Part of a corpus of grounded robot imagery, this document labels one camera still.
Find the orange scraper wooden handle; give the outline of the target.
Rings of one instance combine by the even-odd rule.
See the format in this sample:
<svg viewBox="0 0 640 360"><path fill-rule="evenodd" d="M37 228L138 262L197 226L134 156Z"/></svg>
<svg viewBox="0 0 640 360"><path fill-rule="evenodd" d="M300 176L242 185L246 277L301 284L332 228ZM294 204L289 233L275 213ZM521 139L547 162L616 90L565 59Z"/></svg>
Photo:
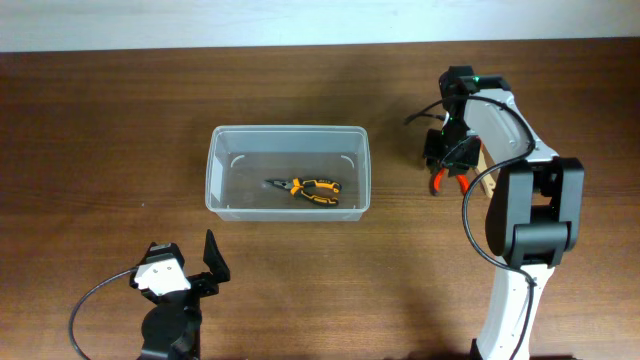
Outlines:
<svg viewBox="0 0 640 360"><path fill-rule="evenodd" d="M481 147L478 154L478 163L474 171L477 175L480 175L482 172L486 171L488 168L489 166L487 164L486 157L485 157L485 149L484 147ZM481 179L481 184L482 184L485 195L489 199L491 199L496 189L496 181L491 175L486 175Z"/></svg>

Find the red handled cutting pliers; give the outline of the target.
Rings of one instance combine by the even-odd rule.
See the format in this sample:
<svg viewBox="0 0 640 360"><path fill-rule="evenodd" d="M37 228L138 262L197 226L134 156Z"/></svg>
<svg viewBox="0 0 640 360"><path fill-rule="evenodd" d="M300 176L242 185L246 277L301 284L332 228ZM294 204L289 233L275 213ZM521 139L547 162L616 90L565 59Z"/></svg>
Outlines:
<svg viewBox="0 0 640 360"><path fill-rule="evenodd" d="M448 174L448 170L446 168L440 168L432 174L430 179L430 193L433 196L438 196L440 194L441 183L446 174ZM465 195L470 187L467 177L464 174L456 174L454 175L454 178L459 184L461 194Z"/></svg>

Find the yellow black long-nose pliers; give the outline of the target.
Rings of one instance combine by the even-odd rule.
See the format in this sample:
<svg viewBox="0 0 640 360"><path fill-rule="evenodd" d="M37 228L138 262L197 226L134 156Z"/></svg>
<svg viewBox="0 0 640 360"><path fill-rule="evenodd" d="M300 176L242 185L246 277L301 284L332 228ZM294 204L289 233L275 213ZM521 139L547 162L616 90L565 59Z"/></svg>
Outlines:
<svg viewBox="0 0 640 360"><path fill-rule="evenodd" d="M337 207L339 205L339 199L336 195L342 191L342 185L339 182L329 179L304 179L297 177L290 180L267 179L266 183L288 192L296 199L304 199L314 205L325 208ZM309 192L309 189L330 191L331 196L315 194L314 192Z"/></svg>

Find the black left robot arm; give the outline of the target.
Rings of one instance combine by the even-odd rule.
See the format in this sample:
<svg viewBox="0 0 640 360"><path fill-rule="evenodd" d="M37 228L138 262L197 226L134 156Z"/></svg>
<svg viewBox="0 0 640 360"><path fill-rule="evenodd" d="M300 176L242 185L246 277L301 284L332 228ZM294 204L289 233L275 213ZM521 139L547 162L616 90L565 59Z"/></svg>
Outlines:
<svg viewBox="0 0 640 360"><path fill-rule="evenodd" d="M231 278L212 231L207 231L203 262L206 272L187 276L175 243L151 243L130 276L130 286L154 304L141 325L142 359L199 359L203 298L219 293Z"/></svg>

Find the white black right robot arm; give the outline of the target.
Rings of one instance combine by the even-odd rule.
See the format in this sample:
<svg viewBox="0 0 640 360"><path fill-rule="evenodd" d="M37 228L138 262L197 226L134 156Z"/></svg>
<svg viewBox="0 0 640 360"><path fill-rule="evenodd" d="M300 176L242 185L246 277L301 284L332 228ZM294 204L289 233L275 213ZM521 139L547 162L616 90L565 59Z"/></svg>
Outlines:
<svg viewBox="0 0 640 360"><path fill-rule="evenodd" d="M461 185L462 225L471 235L475 188L497 176L485 219L489 248L473 249L495 267L489 312L471 342L472 359L527 359L544 287L577 243L584 167L560 156L525 120L508 82L452 66L438 80L442 126L426 135L423 157L438 193L444 176Z"/></svg>

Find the clear plastic container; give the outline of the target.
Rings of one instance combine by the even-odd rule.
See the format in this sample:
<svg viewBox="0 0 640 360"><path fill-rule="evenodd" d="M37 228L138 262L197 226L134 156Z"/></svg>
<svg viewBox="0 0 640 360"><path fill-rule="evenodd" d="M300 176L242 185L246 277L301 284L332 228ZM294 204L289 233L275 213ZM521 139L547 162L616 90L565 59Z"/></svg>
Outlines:
<svg viewBox="0 0 640 360"><path fill-rule="evenodd" d="M219 126L208 153L205 205L224 221L355 222L371 203L371 156L359 126ZM267 179L339 182L337 207L325 208Z"/></svg>

